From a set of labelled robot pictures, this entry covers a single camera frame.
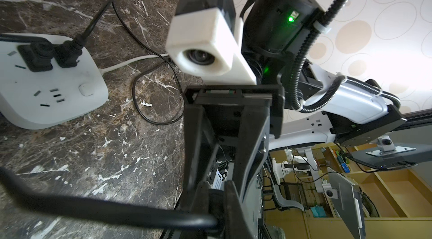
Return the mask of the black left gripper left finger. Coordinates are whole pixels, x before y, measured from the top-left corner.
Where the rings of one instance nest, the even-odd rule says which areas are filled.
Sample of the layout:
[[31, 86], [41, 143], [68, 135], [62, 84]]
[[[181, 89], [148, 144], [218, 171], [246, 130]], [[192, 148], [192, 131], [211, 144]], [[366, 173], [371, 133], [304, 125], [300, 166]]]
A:
[[[198, 184], [195, 196], [193, 197], [191, 212], [196, 214], [209, 213], [209, 189], [210, 184], [207, 181]], [[204, 228], [198, 231], [184, 231], [180, 235], [181, 239], [206, 239], [207, 232]]]

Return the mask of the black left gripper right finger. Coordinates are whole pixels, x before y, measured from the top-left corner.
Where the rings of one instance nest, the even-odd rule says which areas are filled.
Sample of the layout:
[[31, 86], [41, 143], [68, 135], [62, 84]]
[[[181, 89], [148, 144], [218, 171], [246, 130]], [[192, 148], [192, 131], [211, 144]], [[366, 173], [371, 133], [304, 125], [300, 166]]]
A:
[[246, 224], [237, 189], [232, 180], [224, 184], [224, 239], [252, 239]]

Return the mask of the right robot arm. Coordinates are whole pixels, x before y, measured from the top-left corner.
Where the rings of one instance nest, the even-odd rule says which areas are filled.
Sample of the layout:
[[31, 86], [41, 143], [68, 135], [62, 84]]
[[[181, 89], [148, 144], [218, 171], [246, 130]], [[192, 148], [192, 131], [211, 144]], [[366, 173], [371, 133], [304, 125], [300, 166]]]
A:
[[233, 153], [244, 201], [270, 150], [336, 142], [360, 145], [403, 124], [400, 100], [372, 80], [333, 74], [307, 59], [348, 0], [179, 0], [166, 48], [181, 71], [201, 77], [183, 97], [185, 171], [181, 208], [200, 200], [218, 153]]

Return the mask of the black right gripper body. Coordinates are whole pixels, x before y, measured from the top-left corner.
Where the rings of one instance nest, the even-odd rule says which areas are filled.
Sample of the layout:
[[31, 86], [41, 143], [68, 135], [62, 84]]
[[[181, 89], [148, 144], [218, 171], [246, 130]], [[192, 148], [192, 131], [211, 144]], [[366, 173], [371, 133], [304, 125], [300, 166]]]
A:
[[281, 85], [189, 86], [184, 95], [185, 166], [182, 209], [192, 206], [219, 151], [235, 151], [232, 180], [243, 201], [279, 138], [285, 104]]

